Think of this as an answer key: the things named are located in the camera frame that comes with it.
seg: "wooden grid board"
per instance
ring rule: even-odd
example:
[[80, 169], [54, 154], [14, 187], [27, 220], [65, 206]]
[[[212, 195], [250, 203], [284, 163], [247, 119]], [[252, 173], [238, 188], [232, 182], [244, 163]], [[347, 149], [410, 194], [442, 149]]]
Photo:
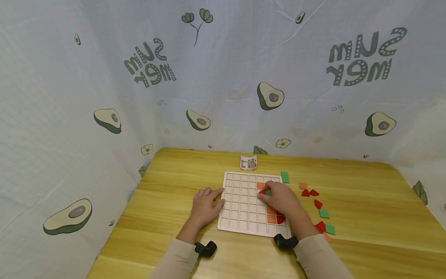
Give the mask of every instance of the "wooden grid board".
[[269, 180], [282, 182], [278, 175], [226, 171], [222, 194], [226, 202], [219, 214], [217, 229], [265, 237], [281, 233], [290, 238], [291, 230], [285, 216], [257, 198]]

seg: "left hand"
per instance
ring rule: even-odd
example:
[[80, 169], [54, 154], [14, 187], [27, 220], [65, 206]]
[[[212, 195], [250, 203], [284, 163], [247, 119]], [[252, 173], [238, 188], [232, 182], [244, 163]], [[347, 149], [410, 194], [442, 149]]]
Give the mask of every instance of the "left hand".
[[188, 222], [197, 225], [200, 229], [211, 223], [218, 217], [224, 206], [224, 199], [214, 206], [214, 200], [222, 193], [224, 188], [212, 190], [211, 188], [200, 189], [194, 196], [194, 204], [190, 211]]

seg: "green square piece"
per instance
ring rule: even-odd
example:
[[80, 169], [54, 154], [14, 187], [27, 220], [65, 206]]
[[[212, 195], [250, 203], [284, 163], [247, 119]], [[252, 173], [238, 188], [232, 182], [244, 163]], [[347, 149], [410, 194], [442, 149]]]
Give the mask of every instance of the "green square piece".
[[282, 177], [282, 182], [283, 183], [289, 183], [289, 177], [288, 177], [288, 172], [286, 171], [281, 171], [280, 175]]
[[324, 210], [324, 209], [320, 209], [320, 210], [319, 210], [319, 215], [320, 215], [322, 218], [327, 218], [327, 219], [330, 218], [330, 214], [328, 214], [328, 211], [326, 211], [326, 210]]
[[325, 231], [329, 234], [333, 234], [336, 235], [336, 230], [335, 230], [335, 226], [329, 225], [329, 224], [325, 224]]

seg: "beige sleeve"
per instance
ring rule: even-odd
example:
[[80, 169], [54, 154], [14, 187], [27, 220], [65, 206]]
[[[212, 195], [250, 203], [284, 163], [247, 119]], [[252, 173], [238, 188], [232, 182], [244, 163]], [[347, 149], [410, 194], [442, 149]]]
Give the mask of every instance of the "beige sleeve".
[[322, 234], [302, 239], [294, 252], [308, 279], [354, 278]]
[[149, 279], [187, 279], [197, 259], [195, 245], [174, 239]]

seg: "forearm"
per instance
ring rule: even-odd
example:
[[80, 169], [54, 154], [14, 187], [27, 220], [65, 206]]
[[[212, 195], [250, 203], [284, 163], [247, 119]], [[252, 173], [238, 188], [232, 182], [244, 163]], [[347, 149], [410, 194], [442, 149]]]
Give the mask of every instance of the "forearm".
[[302, 239], [294, 252], [308, 279], [354, 278], [322, 234]]
[[195, 243], [199, 231], [199, 226], [187, 221], [149, 279], [189, 278], [198, 258], [198, 253], [195, 252]]
[[302, 207], [294, 211], [289, 221], [294, 235], [299, 240], [294, 248], [296, 259], [308, 279], [353, 278], [323, 235], [318, 233]]
[[293, 234], [299, 241], [319, 233], [313, 225], [313, 222], [311, 222], [310, 217], [308, 217], [308, 214], [301, 206], [294, 210], [293, 214], [287, 216], [287, 218], [289, 219]]

